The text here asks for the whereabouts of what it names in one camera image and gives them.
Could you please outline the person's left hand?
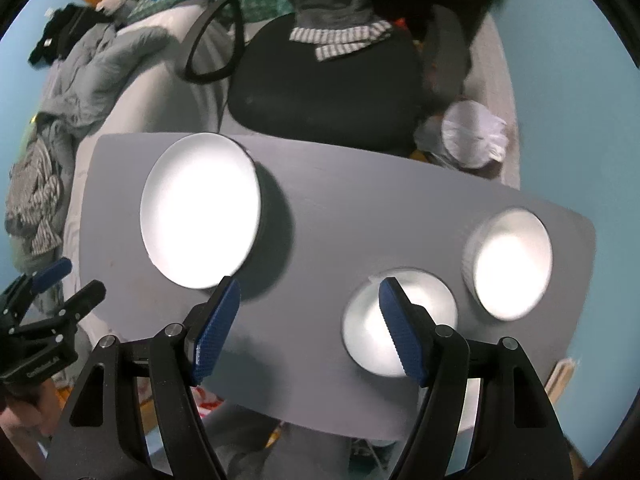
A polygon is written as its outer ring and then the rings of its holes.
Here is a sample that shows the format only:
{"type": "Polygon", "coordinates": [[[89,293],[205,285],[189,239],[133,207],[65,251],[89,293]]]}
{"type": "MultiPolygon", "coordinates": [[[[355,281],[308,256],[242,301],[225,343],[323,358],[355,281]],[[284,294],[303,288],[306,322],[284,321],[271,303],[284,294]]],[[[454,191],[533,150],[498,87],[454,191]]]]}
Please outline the person's left hand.
{"type": "Polygon", "coordinates": [[[51,437],[61,416],[61,408],[56,395],[55,384],[47,379],[36,390],[35,404],[9,398],[1,413],[1,428],[26,463],[32,469],[44,464],[38,439],[51,437]]]}

